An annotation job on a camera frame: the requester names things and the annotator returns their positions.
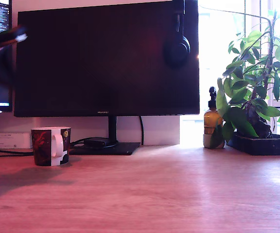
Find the white wall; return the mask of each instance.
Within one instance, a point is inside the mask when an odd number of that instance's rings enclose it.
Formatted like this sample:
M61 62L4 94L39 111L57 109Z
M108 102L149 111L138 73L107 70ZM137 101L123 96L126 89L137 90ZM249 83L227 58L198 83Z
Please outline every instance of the white wall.
M130 2L143 2L143 0L13 0L13 26L17 25L18 11ZM178 144L180 142L179 122L179 116L143 117L144 143L146 145ZM44 126L70 126L72 128L71 141L90 136L107 136L107 117L16 118L13 113L0 114L0 133L30 132L33 127ZM118 117L117 138L122 142L140 142L139 118L136 116Z

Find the white box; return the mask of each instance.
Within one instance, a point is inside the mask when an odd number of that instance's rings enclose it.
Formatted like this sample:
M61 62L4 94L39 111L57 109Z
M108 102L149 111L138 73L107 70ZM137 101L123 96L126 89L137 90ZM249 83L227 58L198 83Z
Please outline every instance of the white box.
M30 133L0 133L0 149L30 149Z

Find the patterned mug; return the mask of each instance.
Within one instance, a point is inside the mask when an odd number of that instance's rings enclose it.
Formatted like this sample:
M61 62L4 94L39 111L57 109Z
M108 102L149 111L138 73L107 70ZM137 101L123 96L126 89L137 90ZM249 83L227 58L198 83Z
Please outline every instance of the patterned mug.
M38 166L57 166L69 161L70 127L31 129L34 162Z

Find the black planter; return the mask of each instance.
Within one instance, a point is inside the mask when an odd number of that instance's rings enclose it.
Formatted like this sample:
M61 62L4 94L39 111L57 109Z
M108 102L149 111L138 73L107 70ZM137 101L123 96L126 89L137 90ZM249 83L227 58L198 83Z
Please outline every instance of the black planter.
M280 155L280 135L272 136L272 139L251 139L234 132L227 145L251 155Z

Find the yellow bottle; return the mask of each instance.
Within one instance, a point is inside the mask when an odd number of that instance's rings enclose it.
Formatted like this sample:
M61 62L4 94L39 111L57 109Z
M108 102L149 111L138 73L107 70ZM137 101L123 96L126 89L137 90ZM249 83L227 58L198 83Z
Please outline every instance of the yellow bottle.
M204 137L203 137L203 144L205 148L210 149L218 149L224 147L224 140L223 142L218 145L217 147L213 147L210 145L211 136L213 134L213 131L217 125L220 125L222 127L223 119L218 113L218 110L216 108L216 97L217 92L215 88L212 86L209 89L211 100L208 101L208 107L209 110L207 110L204 114Z

